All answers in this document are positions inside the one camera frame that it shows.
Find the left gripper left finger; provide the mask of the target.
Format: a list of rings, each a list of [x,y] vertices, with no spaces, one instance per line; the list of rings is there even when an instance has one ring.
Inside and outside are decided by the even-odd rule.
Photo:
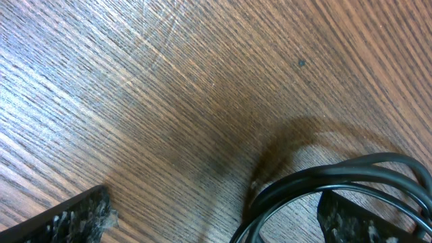
[[[1,232],[1,243],[99,243],[118,225],[107,188],[95,186]]]

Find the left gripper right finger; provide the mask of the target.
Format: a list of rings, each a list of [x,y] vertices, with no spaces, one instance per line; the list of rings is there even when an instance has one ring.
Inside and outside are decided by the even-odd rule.
[[[422,240],[335,192],[323,192],[317,219],[325,243],[416,243]]]

